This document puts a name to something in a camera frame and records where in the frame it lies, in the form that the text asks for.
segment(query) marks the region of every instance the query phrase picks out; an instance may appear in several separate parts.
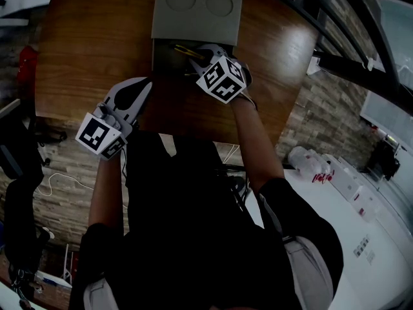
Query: strap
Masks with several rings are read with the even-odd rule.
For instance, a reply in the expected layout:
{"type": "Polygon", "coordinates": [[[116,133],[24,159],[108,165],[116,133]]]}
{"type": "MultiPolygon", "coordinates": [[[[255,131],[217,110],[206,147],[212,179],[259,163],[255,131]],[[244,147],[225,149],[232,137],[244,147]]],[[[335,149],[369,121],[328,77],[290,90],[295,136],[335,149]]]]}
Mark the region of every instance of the strap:
{"type": "Polygon", "coordinates": [[[258,111],[257,103],[253,99],[251,99],[248,95],[246,95],[244,92],[240,92],[236,96],[236,98],[244,99],[244,100],[251,102],[254,105],[254,108],[256,109],[256,111],[258,111]]]}
{"type": "Polygon", "coordinates": [[[262,194],[259,195],[259,199],[261,200],[261,203],[263,204],[265,211],[270,216],[271,221],[274,225],[274,228],[282,236],[283,235],[283,229],[281,228],[281,223],[279,222],[276,214],[271,209],[271,207],[267,203],[267,200],[265,199],[265,197],[262,194]]]}
{"type": "Polygon", "coordinates": [[[119,310],[105,278],[88,285],[83,293],[85,310],[119,310]]]}
{"type": "Polygon", "coordinates": [[[290,260],[294,289],[303,310],[327,310],[333,301],[333,283],[317,247],[297,236],[284,244],[290,260]]]}

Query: sticker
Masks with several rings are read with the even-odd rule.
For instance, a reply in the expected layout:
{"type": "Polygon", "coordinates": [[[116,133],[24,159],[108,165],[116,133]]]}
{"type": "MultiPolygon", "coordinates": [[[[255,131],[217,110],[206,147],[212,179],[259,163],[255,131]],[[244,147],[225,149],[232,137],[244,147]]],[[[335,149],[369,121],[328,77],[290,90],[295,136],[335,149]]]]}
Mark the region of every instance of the sticker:
{"type": "Polygon", "coordinates": [[[216,83],[216,81],[224,76],[225,72],[222,68],[221,64],[217,62],[215,65],[209,69],[209,71],[204,75],[205,83],[208,88],[211,88],[212,85],[216,83]]]}
{"type": "Polygon", "coordinates": [[[229,100],[235,93],[241,89],[235,81],[231,78],[226,77],[222,82],[214,88],[211,93],[214,93],[216,96],[220,97],[222,100],[229,100]]]}
{"type": "Polygon", "coordinates": [[[367,262],[372,265],[373,259],[376,257],[376,254],[374,254],[374,251],[370,251],[369,254],[367,255],[367,262]]]}
{"type": "Polygon", "coordinates": [[[123,146],[125,146],[125,142],[123,141],[122,137],[118,137],[114,142],[112,142],[103,152],[102,155],[107,158],[108,160],[116,154],[123,146]]]}
{"type": "Polygon", "coordinates": [[[79,137],[87,147],[97,150],[108,134],[109,128],[95,119],[91,119],[79,137]]]}
{"type": "Polygon", "coordinates": [[[235,64],[233,64],[233,62],[231,62],[229,59],[227,59],[227,63],[230,73],[244,83],[243,75],[241,74],[240,69],[235,64]]]}

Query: floor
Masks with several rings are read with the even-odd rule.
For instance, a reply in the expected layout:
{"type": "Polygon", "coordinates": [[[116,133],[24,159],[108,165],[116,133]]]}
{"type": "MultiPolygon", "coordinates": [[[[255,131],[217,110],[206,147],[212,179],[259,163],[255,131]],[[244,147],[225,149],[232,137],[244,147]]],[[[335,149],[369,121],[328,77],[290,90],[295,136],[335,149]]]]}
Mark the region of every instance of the floor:
{"type": "MultiPolygon", "coordinates": [[[[26,45],[37,48],[41,22],[46,8],[38,8],[23,17],[30,20],[29,26],[0,29],[0,107],[19,95],[15,76],[18,57],[26,45]]],[[[319,71],[307,76],[303,82],[294,109],[281,135],[276,151],[282,160],[296,145],[313,148],[320,153],[343,156],[357,167],[363,167],[376,141],[370,127],[360,119],[359,111],[367,91],[351,83],[319,71]]],[[[45,167],[42,184],[34,194],[35,220],[55,233],[52,245],[64,247],[67,243],[73,250],[78,249],[81,236],[86,231],[88,208],[92,191],[76,181],[55,175],[50,184],[49,177],[61,173],[76,178],[82,184],[93,187],[98,158],[87,152],[75,140],[79,125],[47,119],[45,122],[68,133],[68,139],[58,145],[46,145],[41,149],[45,157],[51,159],[45,167]]],[[[167,151],[174,154],[171,136],[162,135],[167,151]]],[[[221,159],[224,160],[231,144],[217,143],[221,159]]],[[[239,150],[233,154],[228,164],[242,165],[239,150]]],[[[4,195],[10,180],[0,172],[0,194],[4,195]]],[[[124,204],[128,197],[124,189],[124,204]]],[[[4,197],[0,200],[0,219],[3,218],[4,197]]],[[[127,216],[124,211],[125,230],[127,216]]]]}

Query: black shirt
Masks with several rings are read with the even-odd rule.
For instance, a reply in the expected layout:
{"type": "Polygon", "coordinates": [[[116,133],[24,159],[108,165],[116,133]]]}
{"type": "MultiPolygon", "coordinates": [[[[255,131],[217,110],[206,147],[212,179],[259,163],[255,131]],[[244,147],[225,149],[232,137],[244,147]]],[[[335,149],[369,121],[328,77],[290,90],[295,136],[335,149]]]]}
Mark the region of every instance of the black shirt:
{"type": "MultiPolygon", "coordinates": [[[[211,305],[261,310],[285,304],[301,309],[281,236],[251,224],[224,181],[213,185],[197,192],[194,181],[186,191],[169,192],[167,201],[146,201],[146,214],[134,216],[138,223],[125,237],[101,224],[89,227],[70,308],[83,309],[86,285],[104,273],[120,310],[211,305]]],[[[303,236],[318,248],[336,292],[343,253],[332,226],[285,179],[270,180],[259,193],[285,235],[303,236]]],[[[266,223],[268,215],[260,209],[266,223]]]]}

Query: black chair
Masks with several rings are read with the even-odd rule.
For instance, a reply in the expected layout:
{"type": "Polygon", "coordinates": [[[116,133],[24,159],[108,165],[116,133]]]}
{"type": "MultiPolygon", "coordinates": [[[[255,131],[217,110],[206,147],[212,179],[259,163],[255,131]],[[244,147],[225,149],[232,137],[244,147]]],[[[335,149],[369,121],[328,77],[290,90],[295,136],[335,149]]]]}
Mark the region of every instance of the black chair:
{"type": "Polygon", "coordinates": [[[376,145],[367,163],[367,170],[376,181],[382,177],[388,181],[399,170],[400,162],[394,157],[395,153],[396,148],[386,139],[376,145]]]}
{"type": "Polygon", "coordinates": [[[41,171],[40,165],[48,165],[50,159],[45,160],[38,151],[38,144],[60,142],[66,139],[65,132],[52,130],[59,137],[52,138],[47,133],[35,134],[35,116],[30,118],[27,129],[22,122],[25,115],[24,105],[19,99],[13,101],[0,110],[0,166],[12,180],[24,174],[33,174],[41,171]]]}

